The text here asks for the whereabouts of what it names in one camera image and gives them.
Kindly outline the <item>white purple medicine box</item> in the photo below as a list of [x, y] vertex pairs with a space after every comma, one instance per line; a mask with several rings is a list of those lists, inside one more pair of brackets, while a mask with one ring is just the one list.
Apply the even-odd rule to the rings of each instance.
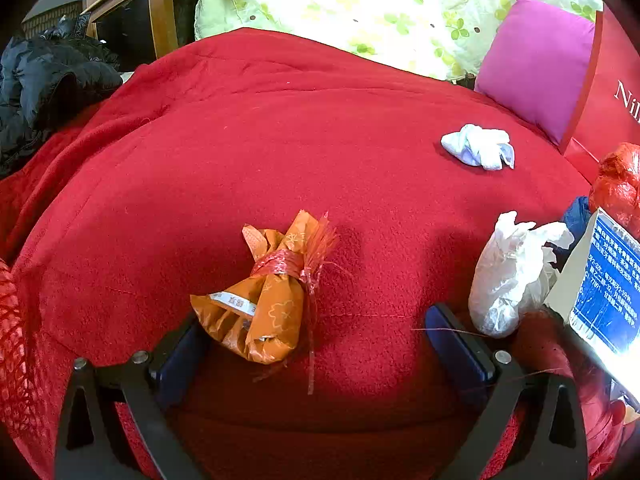
[[638, 240], [598, 209], [544, 304], [597, 352], [638, 356]]

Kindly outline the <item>large white tissue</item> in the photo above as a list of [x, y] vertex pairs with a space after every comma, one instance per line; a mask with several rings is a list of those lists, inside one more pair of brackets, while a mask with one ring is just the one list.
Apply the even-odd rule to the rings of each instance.
[[539, 310], [560, 272], [555, 247], [570, 248], [574, 235], [563, 222], [517, 222], [514, 211], [498, 217], [475, 267], [469, 310], [477, 330], [502, 338], [524, 314]]

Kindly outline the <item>orange wrapper bundle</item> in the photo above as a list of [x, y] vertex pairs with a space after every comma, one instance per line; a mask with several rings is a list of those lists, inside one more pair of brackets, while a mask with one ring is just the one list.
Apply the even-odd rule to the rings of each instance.
[[243, 226], [254, 264], [244, 280], [221, 292], [192, 295], [191, 308], [205, 333], [248, 362], [285, 367], [298, 344], [308, 348], [307, 392], [314, 392], [314, 323], [323, 268], [337, 245], [327, 216], [300, 210], [288, 229]]

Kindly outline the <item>blue plastic bag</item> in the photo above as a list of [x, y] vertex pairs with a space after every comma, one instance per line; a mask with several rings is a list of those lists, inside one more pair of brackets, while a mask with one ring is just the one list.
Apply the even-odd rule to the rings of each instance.
[[561, 221], [574, 236], [575, 243], [578, 243], [585, 234], [590, 217], [591, 211], [587, 196], [576, 197], [562, 215]]

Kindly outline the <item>red plastic bag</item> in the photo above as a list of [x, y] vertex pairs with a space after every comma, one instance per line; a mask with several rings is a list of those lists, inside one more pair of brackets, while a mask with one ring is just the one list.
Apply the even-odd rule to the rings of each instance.
[[623, 142], [607, 154], [598, 168], [588, 205], [603, 209], [636, 240], [640, 237], [640, 148]]

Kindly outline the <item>small white tissue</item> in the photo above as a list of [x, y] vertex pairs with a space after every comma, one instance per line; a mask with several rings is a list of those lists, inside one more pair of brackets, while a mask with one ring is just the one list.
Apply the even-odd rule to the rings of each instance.
[[466, 124], [442, 136], [440, 145], [460, 162], [487, 171], [515, 167], [515, 151], [509, 133]]

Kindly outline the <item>red plastic mesh basket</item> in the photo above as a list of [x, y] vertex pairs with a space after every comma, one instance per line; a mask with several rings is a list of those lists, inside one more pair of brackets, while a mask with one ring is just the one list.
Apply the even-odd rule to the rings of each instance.
[[1, 422], [12, 438], [24, 434], [30, 419], [30, 379], [25, 321], [9, 266], [1, 261], [0, 382]]

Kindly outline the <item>red fleece blanket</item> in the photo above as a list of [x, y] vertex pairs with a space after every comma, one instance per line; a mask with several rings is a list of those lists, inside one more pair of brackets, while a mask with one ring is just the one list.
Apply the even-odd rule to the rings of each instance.
[[[440, 139], [509, 133], [487, 171]], [[277, 32], [242, 29], [140, 67], [1, 185], [1, 255], [25, 319], [36, 416], [18, 448], [53, 474], [73, 360], [153, 348], [190, 297], [246, 278], [242, 227], [327, 216], [308, 351], [266, 376], [213, 346], [169, 420], [217, 479], [427, 479], [473, 425], [423, 330], [468, 312], [499, 214], [558, 220], [588, 191], [546, 138], [478, 94]]]

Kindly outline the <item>red paper gift bag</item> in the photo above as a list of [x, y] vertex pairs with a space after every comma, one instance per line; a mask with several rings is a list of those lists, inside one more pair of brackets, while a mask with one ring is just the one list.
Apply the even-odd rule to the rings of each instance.
[[610, 9], [596, 16], [586, 78], [560, 152], [588, 181], [621, 143], [639, 142], [639, 55]]

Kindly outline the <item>black puffer jacket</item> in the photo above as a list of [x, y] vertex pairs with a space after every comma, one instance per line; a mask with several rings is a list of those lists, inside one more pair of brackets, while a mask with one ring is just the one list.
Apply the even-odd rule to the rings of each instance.
[[22, 169], [85, 107], [122, 85], [119, 62], [87, 35], [89, 17], [61, 18], [39, 35], [12, 37], [1, 55], [1, 177]]

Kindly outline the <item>wooden cabinet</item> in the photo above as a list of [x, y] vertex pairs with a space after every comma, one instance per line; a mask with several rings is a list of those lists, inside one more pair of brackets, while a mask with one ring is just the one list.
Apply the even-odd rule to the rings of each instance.
[[87, 34], [131, 72], [190, 44], [194, 10], [195, 0], [87, 0]]

